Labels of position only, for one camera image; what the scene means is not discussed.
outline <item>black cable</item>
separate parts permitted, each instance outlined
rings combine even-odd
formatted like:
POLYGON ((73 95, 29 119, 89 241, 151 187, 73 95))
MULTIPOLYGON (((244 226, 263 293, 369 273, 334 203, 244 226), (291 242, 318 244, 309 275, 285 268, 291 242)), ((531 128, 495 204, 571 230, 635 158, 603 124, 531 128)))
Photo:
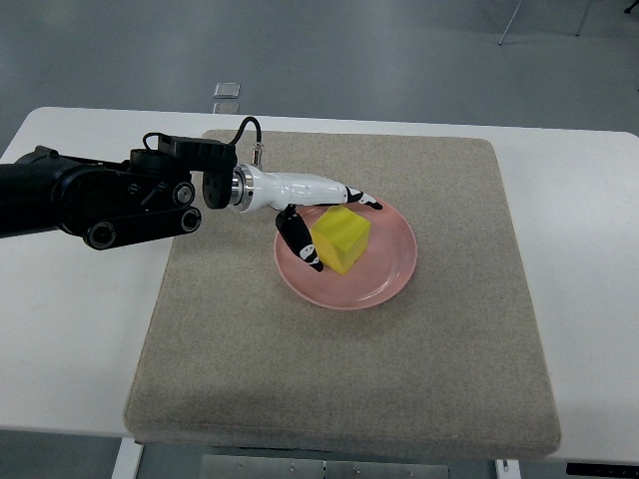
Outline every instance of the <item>black cable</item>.
POLYGON ((229 142, 229 145, 234 145, 240 140, 240 137, 244 132, 244 128, 246 128, 249 123, 253 123, 256 126, 256 141, 258 143, 262 142, 262 128, 260 127, 260 122, 258 122, 258 119, 255 117, 246 117, 242 120, 236 136, 229 142))
POLYGON ((147 143, 147 139, 151 137, 159 137, 161 135, 162 135, 161 133, 153 132, 153 133, 147 133, 144 137, 142 137, 142 143, 144 143, 144 148, 147 149, 147 152, 151 151, 151 147, 149 147, 149 144, 147 143))

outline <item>yellow block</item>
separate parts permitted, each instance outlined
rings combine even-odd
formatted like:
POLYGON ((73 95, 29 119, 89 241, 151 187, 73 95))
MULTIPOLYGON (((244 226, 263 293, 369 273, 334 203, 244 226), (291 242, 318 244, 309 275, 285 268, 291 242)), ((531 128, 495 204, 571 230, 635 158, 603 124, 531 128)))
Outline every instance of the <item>yellow block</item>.
POLYGON ((330 207, 311 227, 319 259, 339 274, 346 274, 366 251, 370 221, 339 205, 330 207))

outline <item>gray felt pad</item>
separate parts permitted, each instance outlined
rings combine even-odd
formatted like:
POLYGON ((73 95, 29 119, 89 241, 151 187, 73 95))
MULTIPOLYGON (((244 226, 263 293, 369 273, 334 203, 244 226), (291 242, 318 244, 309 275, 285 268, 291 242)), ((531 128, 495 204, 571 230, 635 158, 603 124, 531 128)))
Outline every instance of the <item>gray felt pad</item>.
MULTIPOLYGON (((240 141, 248 162, 252 134, 240 141)), ((229 141, 233 132, 208 132, 229 141)), ((141 442, 397 460, 533 458, 559 424, 488 142, 264 133, 265 170, 315 173, 394 205, 418 245, 397 296, 306 302, 274 263, 276 212, 210 211, 175 238, 125 411, 141 442)))

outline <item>metal connector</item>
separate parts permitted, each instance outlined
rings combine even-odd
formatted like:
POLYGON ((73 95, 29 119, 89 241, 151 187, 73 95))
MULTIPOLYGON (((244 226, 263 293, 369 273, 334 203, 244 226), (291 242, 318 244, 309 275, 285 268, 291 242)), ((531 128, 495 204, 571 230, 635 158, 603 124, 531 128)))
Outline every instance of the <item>metal connector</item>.
POLYGON ((256 167, 258 170, 262 170, 262 144, 255 143, 253 145, 253 157, 251 159, 251 165, 256 167))

